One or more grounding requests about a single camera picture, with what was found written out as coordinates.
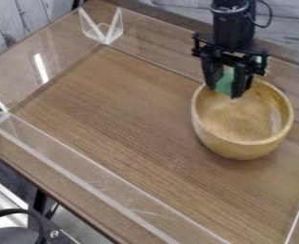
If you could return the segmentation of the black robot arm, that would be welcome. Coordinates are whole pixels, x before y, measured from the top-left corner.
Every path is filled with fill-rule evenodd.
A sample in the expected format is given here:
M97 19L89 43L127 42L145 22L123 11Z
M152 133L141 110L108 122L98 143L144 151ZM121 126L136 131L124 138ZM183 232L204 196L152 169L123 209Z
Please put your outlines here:
M255 34L256 28L269 27L273 11L264 0L212 0L209 10L213 33L192 34L192 55L201 60L208 88L236 99L252 87L255 75L267 74L271 54Z

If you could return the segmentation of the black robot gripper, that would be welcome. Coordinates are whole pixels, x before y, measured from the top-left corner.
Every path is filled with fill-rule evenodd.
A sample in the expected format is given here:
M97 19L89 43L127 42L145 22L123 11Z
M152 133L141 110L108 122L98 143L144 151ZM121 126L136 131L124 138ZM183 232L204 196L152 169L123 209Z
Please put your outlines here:
M224 76L224 64L239 61L244 55L261 56L263 66L268 66L269 52L255 43L256 28L265 29L256 20L256 3L212 3L209 7L213 20L212 34L195 32L192 55L201 58L204 81L212 91ZM253 73L245 65L233 68L231 98L239 98L251 88Z

